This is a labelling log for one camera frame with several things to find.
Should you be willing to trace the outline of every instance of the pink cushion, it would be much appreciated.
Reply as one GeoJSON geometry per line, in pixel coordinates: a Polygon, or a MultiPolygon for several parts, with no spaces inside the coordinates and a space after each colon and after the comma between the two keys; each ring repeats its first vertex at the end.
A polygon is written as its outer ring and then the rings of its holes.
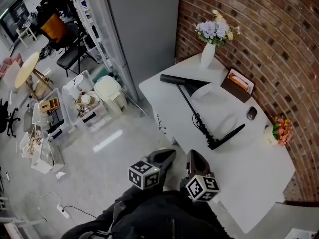
{"type": "Polygon", "coordinates": [[[5,73],[7,72],[8,68],[10,67],[10,65],[13,64],[13,62],[16,61],[18,62],[18,65],[21,67],[23,65],[23,60],[22,60],[22,56],[21,54],[17,54],[16,57],[9,57],[9,58],[5,58],[3,60],[3,63],[0,67],[0,77],[3,77],[5,75],[5,73]]]}

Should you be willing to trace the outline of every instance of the tissue box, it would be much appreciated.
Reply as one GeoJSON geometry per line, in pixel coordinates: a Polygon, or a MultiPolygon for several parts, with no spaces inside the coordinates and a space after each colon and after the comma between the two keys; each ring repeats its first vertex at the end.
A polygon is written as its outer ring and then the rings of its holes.
{"type": "Polygon", "coordinates": [[[231,93],[233,96],[237,97],[240,101],[245,103],[248,99],[250,99],[255,84],[232,68],[220,86],[224,88],[225,90],[227,90],[229,93],[231,93]],[[245,81],[248,84],[248,90],[245,91],[243,88],[241,88],[236,83],[231,81],[229,79],[229,75],[231,74],[235,74],[240,79],[245,81]]]}

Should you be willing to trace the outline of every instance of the white table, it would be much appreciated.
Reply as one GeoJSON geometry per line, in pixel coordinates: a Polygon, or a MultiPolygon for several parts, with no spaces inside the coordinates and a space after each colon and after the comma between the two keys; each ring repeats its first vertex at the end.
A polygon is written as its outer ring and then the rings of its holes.
{"type": "Polygon", "coordinates": [[[176,64],[139,87],[185,153],[194,149],[206,158],[221,189],[217,197],[247,233],[282,199],[295,169],[285,148],[265,142],[263,131],[271,123],[256,101],[250,98],[243,103],[221,88],[228,71],[216,59],[208,69],[200,69],[200,58],[198,54],[176,64]],[[161,82],[161,74],[214,83],[213,90],[198,100],[191,99],[182,87],[213,136],[221,139],[243,123],[245,128],[210,150],[205,136],[193,125],[192,111],[177,86],[161,82]],[[251,106],[258,111],[253,121],[246,117],[251,106]]]}
{"type": "Polygon", "coordinates": [[[24,42],[24,40],[23,40],[22,37],[23,37],[28,31],[29,31],[30,34],[34,37],[34,39],[37,40],[37,38],[36,38],[36,36],[34,35],[33,31],[30,29],[31,25],[32,25],[32,23],[30,23],[22,33],[20,33],[19,29],[16,30],[16,32],[17,32],[18,35],[19,35],[18,38],[19,38],[20,41],[25,45],[25,47],[27,47],[27,49],[28,49],[29,47],[28,47],[27,44],[24,42]]]}

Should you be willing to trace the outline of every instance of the ceiling light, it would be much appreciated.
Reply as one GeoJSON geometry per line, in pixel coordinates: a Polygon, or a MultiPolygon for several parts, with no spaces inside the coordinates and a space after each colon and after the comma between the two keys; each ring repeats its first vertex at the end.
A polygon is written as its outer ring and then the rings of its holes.
{"type": "Polygon", "coordinates": [[[9,9],[6,9],[6,10],[4,11],[4,13],[0,16],[0,19],[3,18],[3,16],[8,12],[8,10],[9,10],[9,9]]]}

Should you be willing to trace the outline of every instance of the white vase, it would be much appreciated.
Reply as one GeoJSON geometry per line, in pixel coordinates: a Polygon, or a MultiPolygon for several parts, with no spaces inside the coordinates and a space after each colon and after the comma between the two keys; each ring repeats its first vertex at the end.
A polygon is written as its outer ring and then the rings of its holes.
{"type": "Polygon", "coordinates": [[[200,60],[201,68],[205,69],[209,67],[211,61],[214,58],[215,50],[216,50],[216,44],[210,44],[210,43],[206,44],[203,50],[203,53],[201,55],[201,60],[200,60]]]}
{"type": "Polygon", "coordinates": [[[278,144],[278,141],[274,138],[274,135],[273,135],[273,128],[274,128],[273,126],[268,126],[266,127],[264,131],[265,141],[270,145],[278,144]]]}

